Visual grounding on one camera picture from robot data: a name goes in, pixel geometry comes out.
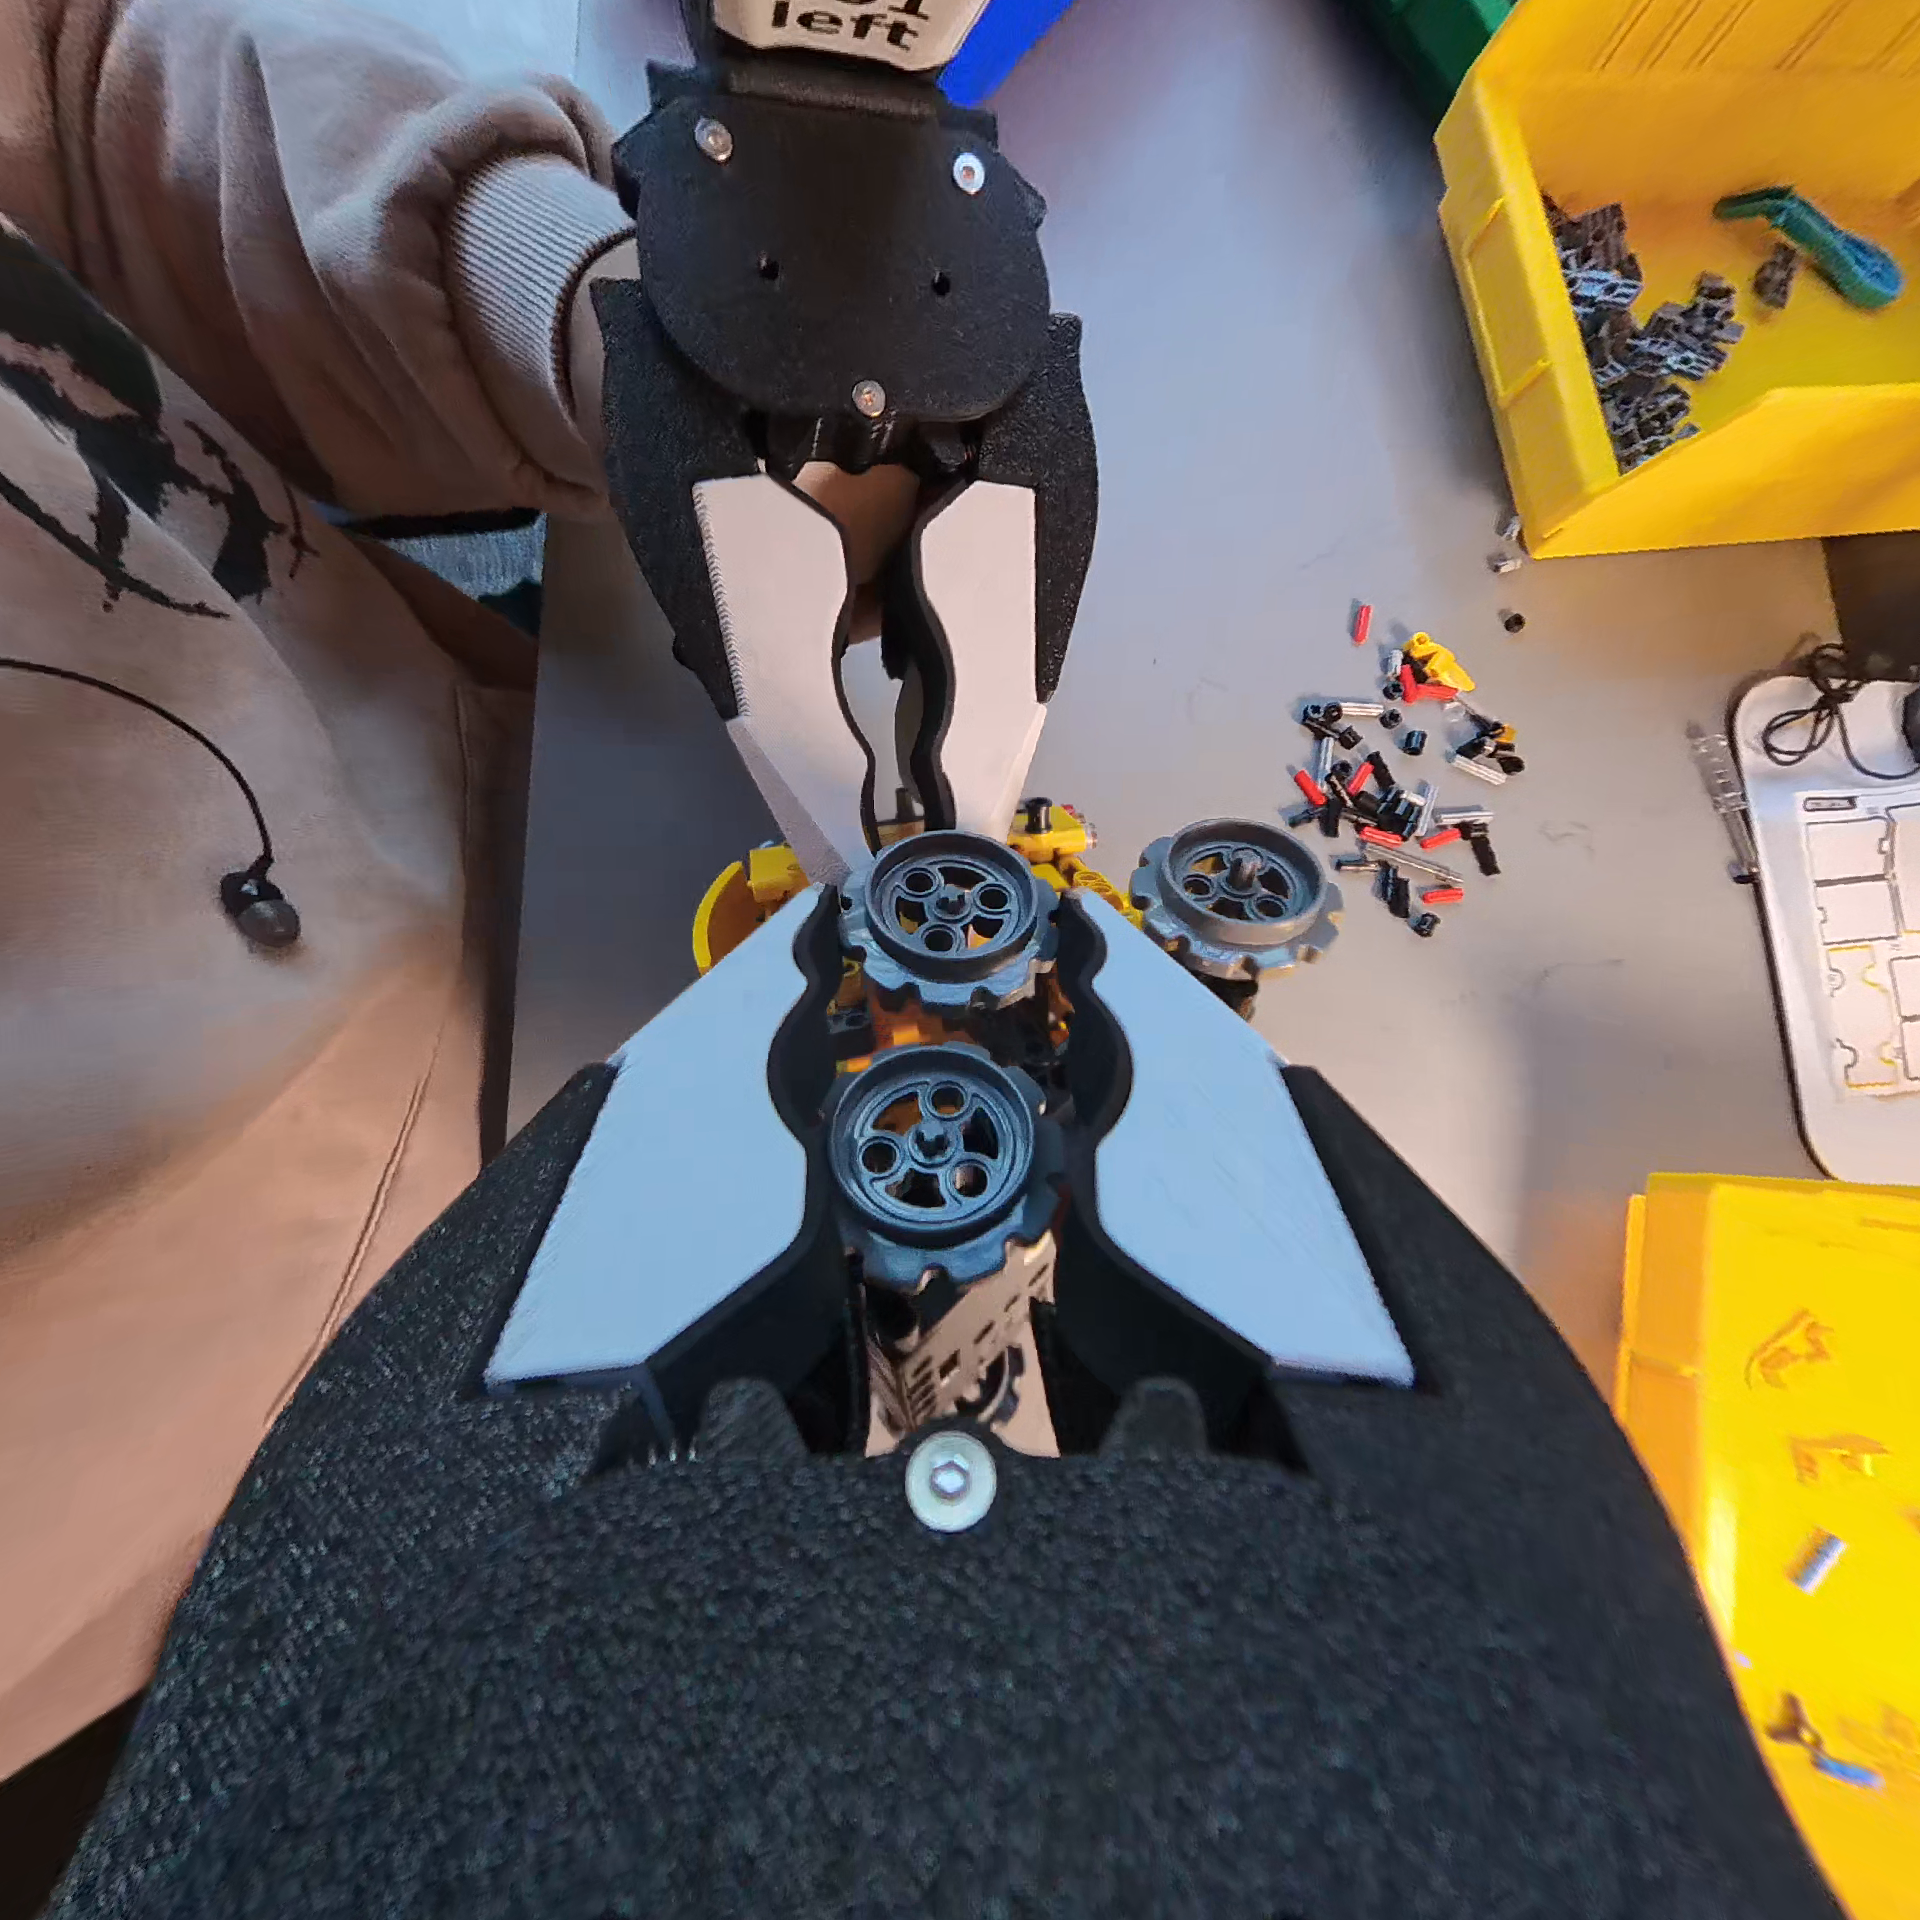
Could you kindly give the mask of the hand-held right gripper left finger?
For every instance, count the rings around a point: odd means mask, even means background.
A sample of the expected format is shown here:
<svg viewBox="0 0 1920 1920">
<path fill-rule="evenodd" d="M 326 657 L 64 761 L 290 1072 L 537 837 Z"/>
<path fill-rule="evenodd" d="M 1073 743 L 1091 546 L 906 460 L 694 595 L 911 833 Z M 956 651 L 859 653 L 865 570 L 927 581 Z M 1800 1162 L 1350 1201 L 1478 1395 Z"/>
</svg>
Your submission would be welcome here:
<svg viewBox="0 0 1920 1920">
<path fill-rule="evenodd" d="M 484 1361 L 484 1392 L 611 1388 L 646 1440 L 762 1380 L 862 1438 L 862 1317 L 825 1116 L 840 896 L 806 885 L 608 1061 L 606 1095 Z"/>
</svg>

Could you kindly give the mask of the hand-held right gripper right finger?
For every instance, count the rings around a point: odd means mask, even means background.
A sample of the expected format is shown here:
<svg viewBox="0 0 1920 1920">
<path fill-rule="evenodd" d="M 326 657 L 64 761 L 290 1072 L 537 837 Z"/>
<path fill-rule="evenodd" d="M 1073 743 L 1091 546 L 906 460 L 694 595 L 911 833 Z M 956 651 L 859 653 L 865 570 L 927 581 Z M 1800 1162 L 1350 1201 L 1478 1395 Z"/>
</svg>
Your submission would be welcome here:
<svg viewBox="0 0 1920 1920">
<path fill-rule="evenodd" d="M 1280 1385 L 1413 1387 L 1283 1061 L 1107 899 L 1068 892 L 1071 1117 L 1056 1339 L 1119 1401 L 1187 1385 L 1232 1440 Z"/>
</svg>

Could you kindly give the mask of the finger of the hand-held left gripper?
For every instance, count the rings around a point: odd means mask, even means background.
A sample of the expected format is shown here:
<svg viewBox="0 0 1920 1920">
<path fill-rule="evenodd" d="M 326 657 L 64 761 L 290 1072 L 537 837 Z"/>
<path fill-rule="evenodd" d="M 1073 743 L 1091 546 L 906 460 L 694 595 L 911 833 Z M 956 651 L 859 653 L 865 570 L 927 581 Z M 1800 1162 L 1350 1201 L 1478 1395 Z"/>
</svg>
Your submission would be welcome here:
<svg viewBox="0 0 1920 1920">
<path fill-rule="evenodd" d="M 727 655 L 727 732 L 808 880 L 872 859 L 874 754 L 842 678 L 854 586 L 840 524 L 774 477 L 693 487 Z"/>
<path fill-rule="evenodd" d="M 881 645 L 900 680 L 900 778 L 931 829 L 1004 837 L 1044 727 L 1037 500 L 961 483 L 881 575 Z"/>
</svg>

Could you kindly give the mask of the grey toy wheel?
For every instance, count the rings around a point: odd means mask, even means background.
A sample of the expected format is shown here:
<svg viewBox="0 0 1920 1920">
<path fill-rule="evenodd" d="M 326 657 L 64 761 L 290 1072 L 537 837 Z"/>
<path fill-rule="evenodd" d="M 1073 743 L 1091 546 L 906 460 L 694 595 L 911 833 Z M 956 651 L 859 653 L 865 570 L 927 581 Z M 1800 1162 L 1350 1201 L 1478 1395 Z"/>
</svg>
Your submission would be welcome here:
<svg viewBox="0 0 1920 1920">
<path fill-rule="evenodd" d="M 1127 889 L 1142 930 L 1221 988 L 1313 965 L 1337 938 L 1341 897 L 1285 829 L 1204 819 L 1150 843 Z"/>
<path fill-rule="evenodd" d="M 909 834 L 837 891 L 840 938 L 887 1006 L 942 1018 L 1031 998 L 1057 962 L 1057 892 L 985 834 Z"/>
<path fill-rule="evenodd" d="M 906 1044 L 825 1107 L 835 1216 L 868 1283 L 979 1283 L 1057 1218 L 1066 1149 L 1043 1084 L 968 1042 Z"/>
</svg>

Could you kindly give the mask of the person's left forearm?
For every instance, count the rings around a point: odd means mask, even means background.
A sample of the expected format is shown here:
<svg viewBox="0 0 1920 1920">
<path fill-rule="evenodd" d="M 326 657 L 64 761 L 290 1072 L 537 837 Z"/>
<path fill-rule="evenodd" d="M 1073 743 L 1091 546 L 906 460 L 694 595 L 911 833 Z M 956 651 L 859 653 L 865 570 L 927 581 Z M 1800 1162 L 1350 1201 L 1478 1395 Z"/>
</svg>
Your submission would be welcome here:
<svg viewBox="0 0 1920 1920">
<path fill-rule="evenodd" d="M 631 229 L 568 81 L 477 81 L 350 8 L 115 5 L 67 131 L 85 279 L 351 515 L 597 515 L 569 368 Z"/>
</svg>

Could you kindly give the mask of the white desk stand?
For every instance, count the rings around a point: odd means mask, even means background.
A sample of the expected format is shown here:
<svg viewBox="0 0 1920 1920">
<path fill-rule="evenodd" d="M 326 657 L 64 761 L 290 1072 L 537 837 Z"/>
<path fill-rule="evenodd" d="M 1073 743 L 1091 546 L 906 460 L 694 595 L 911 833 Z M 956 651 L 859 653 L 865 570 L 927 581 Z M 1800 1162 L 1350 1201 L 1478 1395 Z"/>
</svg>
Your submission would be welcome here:
<svg viewBox="0 0 1920 1920">
<path fill-rule="evenodd" d="M 1759 912 L 1788 1064 L 1798 1125 L 1812 1162 L 1834 1180 L 1917 1181 L 1917 1086 L 1858 1099 L 1835 1086 L 1812 1007 L 1808 860 L 1798 804 L 1814 791 L 1886 796 L 1916 783 L 1916 684 L 1869 680 L 1840 700 L 1803 675 L 1750 685 L 1733 716 L 1733 746 L 1759 851 Z"/>
</svg>

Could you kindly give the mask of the person's left hand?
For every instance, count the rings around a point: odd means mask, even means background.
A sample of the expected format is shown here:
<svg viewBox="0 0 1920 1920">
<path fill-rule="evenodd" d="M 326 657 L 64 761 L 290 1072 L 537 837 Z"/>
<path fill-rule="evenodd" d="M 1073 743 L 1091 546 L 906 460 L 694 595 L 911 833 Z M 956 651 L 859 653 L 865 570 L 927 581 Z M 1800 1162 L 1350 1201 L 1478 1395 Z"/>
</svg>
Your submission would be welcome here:
<svg viewBox="0 0 1920 1920">
<path fill-rule="evenodd" d="M 919 518 L 921 478 L 906 466 L 851 473 L 835 463 L 812 461 L 799 469 L 796 490 L 842 531 L 852 585 L 851 642 L 876 639 L 885 571 Z"/>
</svg>

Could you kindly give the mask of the blue plastic bin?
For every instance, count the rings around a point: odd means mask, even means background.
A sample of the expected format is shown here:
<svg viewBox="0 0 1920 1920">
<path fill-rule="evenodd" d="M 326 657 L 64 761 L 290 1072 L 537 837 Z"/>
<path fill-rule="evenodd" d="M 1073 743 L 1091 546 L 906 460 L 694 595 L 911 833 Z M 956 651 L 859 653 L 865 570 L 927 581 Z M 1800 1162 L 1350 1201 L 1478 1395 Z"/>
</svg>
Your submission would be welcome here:
<svg viewBox="0 0 1920 1920">
<path fill-rule="evenodd" d="M 1073 1 L 985 1 L 972 30 L 942 67 L 939 88 L 962 107 L 990 103 Z"/>
</svg>

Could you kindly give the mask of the pile of small brick pins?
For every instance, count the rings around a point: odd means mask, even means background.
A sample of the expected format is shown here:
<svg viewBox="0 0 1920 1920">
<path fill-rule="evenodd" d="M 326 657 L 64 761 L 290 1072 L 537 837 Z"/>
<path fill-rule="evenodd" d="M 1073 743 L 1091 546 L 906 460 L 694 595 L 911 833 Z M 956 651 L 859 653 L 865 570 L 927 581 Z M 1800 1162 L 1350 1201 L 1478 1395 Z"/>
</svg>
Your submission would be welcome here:
<svg viewBox="0 0 1920 1920">
<path fill-rule="evenodd" d="M 1307 693 L 1293 707 L 1306 746 L 1285 821 L 1317 829 L 1335 875 L 1362 881 L 1395 922 L 1430 941 L 1476 880 L 1504 873 L 1496 794 L 1523 778 L 1519 729 L 1432 631 L 1354 601 L 1348 640 L 1375 680 Z"/>
</svg>

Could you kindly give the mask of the yellow plastic bin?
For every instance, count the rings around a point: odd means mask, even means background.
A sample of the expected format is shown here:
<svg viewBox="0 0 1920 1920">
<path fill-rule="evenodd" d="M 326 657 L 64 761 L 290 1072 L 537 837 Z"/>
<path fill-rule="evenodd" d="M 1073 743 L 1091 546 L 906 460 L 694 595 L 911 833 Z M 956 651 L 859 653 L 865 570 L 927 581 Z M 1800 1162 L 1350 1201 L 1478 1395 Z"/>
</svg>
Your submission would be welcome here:
<svg viewBox="0 0 1920 1920">
<path fill-rule="evenodd" d="M 1756 1548 L 1756 1351 L 1800 1306 L 1831 1305 L 1895 1342 L 1916 1380 L 1917 1191 L 1657 1174 L 1629 1203 L 1613 1408 L 1660 1488 L 1770 1774 L 1852 1915 L 1917 1913 L 1916 1813 L 1871 1805 L 1763 1740 L 1739 1648 Z"/>
<path fill-rule="evenodd" d="M 1541 559 L 1917 524 L 1917 6 L 1516 5 L 1436 130 L 1440 218 Z M 1721 274 L 1698 434 L 1621 474 L 1543 198 L 1621 202 L 1636 317 Z"/>
</svg>

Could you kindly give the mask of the green plastic bin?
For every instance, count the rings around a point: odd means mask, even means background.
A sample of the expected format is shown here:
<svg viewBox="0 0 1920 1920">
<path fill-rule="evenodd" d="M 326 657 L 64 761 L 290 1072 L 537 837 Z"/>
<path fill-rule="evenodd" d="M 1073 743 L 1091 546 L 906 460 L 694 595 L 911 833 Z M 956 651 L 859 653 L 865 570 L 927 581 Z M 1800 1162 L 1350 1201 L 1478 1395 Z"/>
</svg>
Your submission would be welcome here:
<svg viewBox="0 0 1920 1920">
<path fill-rule="evenodd" d="M 1337 1 L 1383 49 L 1436 128 L 1514 1 Z"/>
</svg>

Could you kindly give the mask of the clear pen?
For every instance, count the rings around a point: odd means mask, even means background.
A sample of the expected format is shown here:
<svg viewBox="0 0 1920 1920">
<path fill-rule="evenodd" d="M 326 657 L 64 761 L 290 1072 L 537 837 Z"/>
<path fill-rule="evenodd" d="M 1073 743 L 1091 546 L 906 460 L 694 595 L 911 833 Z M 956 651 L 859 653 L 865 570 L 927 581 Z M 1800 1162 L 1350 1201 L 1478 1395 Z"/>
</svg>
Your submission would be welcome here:
<svg viewBox="0 0 1920 1920">
<path fill-rule="evenodd" d="M 1687 723 L 1687 748 L 1701 773 L 1708 803 L 1715 809 L 1715 818 L 1731 842 L 1731 880 L 1753 886 L 1759 877 L 1753 821 L 1733 743 L 1721 732 L 1710 732 L 1701 723 Z"/>
</svg>

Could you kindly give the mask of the scattered small mixed brick parts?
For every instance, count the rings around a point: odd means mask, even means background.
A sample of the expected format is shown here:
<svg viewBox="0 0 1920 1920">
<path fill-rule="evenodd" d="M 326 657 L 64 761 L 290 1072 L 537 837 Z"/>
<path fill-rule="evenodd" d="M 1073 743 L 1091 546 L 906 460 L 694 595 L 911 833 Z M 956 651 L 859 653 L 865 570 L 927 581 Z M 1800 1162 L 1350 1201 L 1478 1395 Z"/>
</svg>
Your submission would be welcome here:
<svg viewBox="0 0 1920 1920">
<path fill-rule="evenodd" d="M 1916 1813 L 1916 1380 L 1859 1315 L 1800 1306 L 1753 1354 L 1739 1648 L 1763 1740 Z"/>
</svg>

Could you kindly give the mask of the heap of black brick connectors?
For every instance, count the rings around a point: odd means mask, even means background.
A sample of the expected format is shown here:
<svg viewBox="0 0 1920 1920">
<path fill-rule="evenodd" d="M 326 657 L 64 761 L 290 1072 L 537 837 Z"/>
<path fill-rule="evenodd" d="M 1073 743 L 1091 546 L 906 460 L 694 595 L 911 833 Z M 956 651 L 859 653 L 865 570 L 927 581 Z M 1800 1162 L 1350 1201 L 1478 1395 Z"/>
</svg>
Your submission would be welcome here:
<svg viewBox="0 0 1920 1920">
<path fill-rule="evenodd" d="M 1721 274 L 1698 274 L 1692 297 L 1636 317 L 1644 271 L 1621 202 L 1568 214 L 1543 198 L 1621 474 L 1698 434 L 1694 387 L 1721 370 L 1748 331 L 1739 295 Z"/>
</svg>

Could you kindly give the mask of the black flat device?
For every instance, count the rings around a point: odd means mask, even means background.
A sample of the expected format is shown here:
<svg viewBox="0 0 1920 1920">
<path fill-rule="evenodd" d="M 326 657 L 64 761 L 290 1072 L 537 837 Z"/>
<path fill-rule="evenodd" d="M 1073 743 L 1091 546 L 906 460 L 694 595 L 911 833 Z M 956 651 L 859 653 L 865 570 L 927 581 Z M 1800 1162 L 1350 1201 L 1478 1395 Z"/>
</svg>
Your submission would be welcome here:
<svg viewBox="0 0 1920 1920">
<path fill-rule="evenodd" d="M 1916 531 L 1822 541 L 1839 645 L 1858 678 L 1917 681 L 1917 546 Z"/>
</svg>

